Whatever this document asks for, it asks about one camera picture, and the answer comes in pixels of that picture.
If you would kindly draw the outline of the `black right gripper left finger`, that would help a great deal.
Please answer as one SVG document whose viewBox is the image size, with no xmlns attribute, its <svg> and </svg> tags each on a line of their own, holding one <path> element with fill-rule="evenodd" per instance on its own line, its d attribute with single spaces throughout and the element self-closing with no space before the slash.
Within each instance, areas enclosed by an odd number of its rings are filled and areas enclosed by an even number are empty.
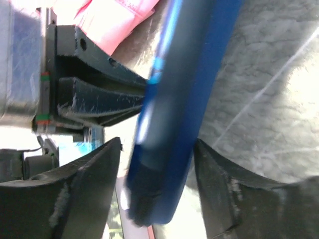
<svg viewBox="0 0 319 239">
<path fill-rule="evenodd" d="M 121 149 L 115 137 L 59 168 L 29 180 L 1 183 L 1 238 L 100 239 Z"/>
</svg>

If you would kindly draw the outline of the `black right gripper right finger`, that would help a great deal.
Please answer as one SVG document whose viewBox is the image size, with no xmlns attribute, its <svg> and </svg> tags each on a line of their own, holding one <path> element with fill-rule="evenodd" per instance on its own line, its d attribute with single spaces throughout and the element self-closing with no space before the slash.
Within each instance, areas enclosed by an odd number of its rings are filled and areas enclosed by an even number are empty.
<svg viewBox="0 0 319 239">
<path fill-rule="evenodd" d="M 194 163 L 209 239 L 318 238 L 318 177 L 280 183 L 235 164 L 202 140 L 195 144 Z"/>
</svg>

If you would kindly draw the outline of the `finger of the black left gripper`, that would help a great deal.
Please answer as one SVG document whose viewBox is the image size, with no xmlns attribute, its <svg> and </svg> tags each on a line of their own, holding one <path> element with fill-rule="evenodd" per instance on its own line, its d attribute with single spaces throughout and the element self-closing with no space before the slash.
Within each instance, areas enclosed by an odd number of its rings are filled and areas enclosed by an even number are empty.
<svg viewBox="0 0 319 239">
<path fill-rule="evenodd" d="M 114 60 L 74 25 L 56 27 L 56 56 L 63 76 L 90 82 L 98 77 L 134 87 L 146 85 L 145 78 Z"/>
<path fill-rule="evenodd" d="M 117 124 L 138 114 L 143 101 L 143 94 L 105 90 L 76 77 L 58 82 L 59 115 L 83 124 Z"/>
</svg>

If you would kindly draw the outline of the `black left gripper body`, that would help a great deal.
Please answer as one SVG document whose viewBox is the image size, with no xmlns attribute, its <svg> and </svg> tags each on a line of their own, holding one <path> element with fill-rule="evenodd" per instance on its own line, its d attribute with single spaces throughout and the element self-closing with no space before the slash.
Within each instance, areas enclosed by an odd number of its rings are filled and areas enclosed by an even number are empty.
<svg viewBox="0 0 319 239">
<path fill-rule="evenodd" d="M 0 2 L 0 124 L 31 127 L 40 102 L 43 48 L 39 14 L 19 0 Z M 25 149 L 1 149 L 0 181 L 29 179 L 59 166 L 59 152 L 49 139 L 37 137 L 42 155 L 25 157 Z"/>
</svg>

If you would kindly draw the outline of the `pink school backpack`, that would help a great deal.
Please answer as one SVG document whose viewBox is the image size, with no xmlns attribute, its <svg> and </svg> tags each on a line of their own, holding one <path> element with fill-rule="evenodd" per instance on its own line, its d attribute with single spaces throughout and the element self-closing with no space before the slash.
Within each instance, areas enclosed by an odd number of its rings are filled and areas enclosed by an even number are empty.
<svg viewBox="0 0 319 239">
<path fill-rule="evenodd" d="M 76 25 L 112 55 L 134 28 L 155 12 L 158 0 L 54 0 L 58 25 Z"/>
</svg>

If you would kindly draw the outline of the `blue pencil case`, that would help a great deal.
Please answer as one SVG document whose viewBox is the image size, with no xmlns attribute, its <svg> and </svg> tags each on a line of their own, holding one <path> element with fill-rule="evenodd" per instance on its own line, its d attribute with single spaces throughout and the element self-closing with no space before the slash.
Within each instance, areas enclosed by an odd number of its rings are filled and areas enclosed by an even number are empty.
<svg viewBox="0 0 319 239">
<path fill-rule="evenodd" d="M 128 216 L 167 224 L 239 14 L 240 0 L 171 0 L 160 35 L 126 179 Z"/>
</svg>

